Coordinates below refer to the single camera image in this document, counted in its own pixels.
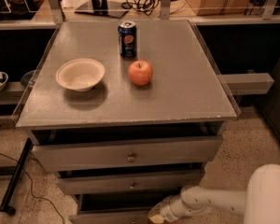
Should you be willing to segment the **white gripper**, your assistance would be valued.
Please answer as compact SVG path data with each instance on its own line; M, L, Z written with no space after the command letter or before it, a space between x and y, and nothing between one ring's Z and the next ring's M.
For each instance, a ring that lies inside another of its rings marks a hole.
M181 196L169 196L156 204L147 217L152 224L163 224L164 221L174 222L185 216L189 207L183 203Z

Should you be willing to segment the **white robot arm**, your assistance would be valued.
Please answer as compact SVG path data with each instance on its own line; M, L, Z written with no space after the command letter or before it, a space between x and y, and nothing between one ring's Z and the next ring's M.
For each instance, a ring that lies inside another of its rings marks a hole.
M280 224L280 165L266 164L250 177L246 190L185 186L147 214L154 224L207 214L212 207L244 217L244 224Z

